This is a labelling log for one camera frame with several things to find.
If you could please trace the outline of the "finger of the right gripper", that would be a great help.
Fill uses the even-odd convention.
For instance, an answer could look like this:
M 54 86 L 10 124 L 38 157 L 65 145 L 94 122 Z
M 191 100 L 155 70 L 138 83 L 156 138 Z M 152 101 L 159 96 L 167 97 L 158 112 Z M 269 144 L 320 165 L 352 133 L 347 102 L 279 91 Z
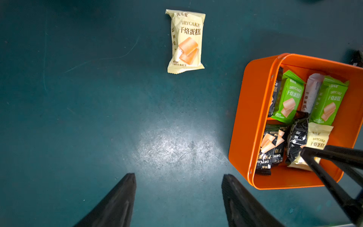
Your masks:
M 325 187 L 331 193 L 338 205 L 348 216 L 351 222 L 361 227 L 363 225 L 363 192 L 360 192 L 356 198 L 351 197 L 337 182 L 314 160 L 315 157 L 328 160 L 326 151 L 315 148 L 305 147 L 300 153 L 312 171 L 324 183 Z
M 363 187 L 363 151 L 328 145 L 323 151 L 328 160 L 338 166 L 346 175 Z

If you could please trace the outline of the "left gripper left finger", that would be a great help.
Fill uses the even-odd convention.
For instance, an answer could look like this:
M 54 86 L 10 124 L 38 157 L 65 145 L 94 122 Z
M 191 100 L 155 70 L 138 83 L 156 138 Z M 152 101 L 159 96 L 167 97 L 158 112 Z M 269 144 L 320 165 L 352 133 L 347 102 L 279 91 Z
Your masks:
M 137 183 L 134 173 L 122 180 L 80 220 L 76 227 L 129 227 L 131 224 Z

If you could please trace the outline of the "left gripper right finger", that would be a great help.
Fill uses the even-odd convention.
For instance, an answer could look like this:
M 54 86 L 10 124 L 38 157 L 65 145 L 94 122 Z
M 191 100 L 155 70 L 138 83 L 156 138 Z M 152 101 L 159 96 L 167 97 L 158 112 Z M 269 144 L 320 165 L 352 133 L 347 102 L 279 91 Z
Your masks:
M 222 180 L 222 194 L 230 227 L 282 227 L 283 224 L 273 217 L 231 174 Z

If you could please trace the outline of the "cream cookie packet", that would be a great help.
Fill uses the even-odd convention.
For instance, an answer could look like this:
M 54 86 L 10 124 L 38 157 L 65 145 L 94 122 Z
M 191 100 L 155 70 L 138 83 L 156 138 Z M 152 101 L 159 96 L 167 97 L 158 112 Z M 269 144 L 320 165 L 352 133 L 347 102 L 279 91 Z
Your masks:
M 308 166 L 308 164 L 305 162 L 305 160 L 301 157 L 300 153 L 303 148 L 315 148 L 323 150 L 325 146 L 328 143 L 329 135 L 331 131 L 333 130 L 333 126 L 329 125 L 322 125 L 322 124 L 316 124 L 316 123 L 308 123 L 307 128 L 307 136 L 306 142 L 304 143 L 298 143 L 299 150 L 297 151 L 297 156 L 290 162 L 288 167 L 290 168 L 297 168 L 302 169 L 306 171 L 311 171 L 312 169 Z
M 172 58 L 170 74 L 204 69 L 201 63 L 204 13 L 167 9 L 171 18 Z

